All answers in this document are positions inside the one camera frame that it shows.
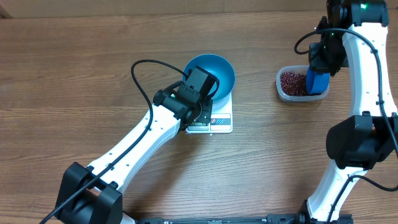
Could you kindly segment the blue plastic measuring scoop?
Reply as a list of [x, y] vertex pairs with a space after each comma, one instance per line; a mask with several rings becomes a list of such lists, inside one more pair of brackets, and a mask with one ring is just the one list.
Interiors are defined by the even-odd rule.
[[319, 73], [309, 67], [305, 81], [306, 91], [309, 95], [322, 94], [329, 86], [330, 74]]

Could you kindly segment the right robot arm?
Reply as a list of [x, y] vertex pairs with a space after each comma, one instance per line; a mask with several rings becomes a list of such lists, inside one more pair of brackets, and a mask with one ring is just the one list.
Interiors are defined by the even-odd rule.
[[328, 1], [327, 14], [310, 44], [308, 75], [335, 75], [349, 68], [349, 117], [326, 136], [329, 165], [303, 203], [297, 223], [351, 223], [340, 208], [358, 180], [397, 150], [397, 106], [386, 60], [388, 8], [384, 1]]

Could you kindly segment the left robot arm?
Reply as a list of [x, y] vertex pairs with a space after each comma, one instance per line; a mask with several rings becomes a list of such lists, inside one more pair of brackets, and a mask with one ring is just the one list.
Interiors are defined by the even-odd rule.
[[62, 223], [134, 223], [123, 210], [123, 194], [158, 148], [205, 117], [218, 86], [182, 81], [159, 90], [143, 119], [117, 145], [83, 167], [64, 173], [53, 216]]

